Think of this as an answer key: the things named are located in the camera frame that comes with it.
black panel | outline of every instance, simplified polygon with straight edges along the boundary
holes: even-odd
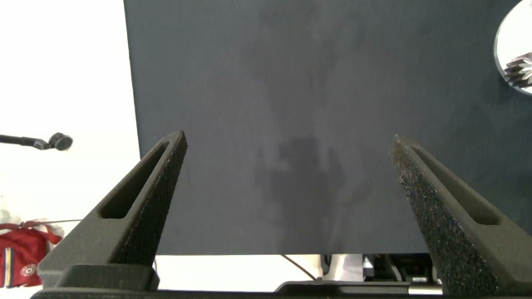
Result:
[[[140,151],[185,130],[160,254],[425,252],[388,154],[423,144],[529,233],[516,1],[126,1]]]

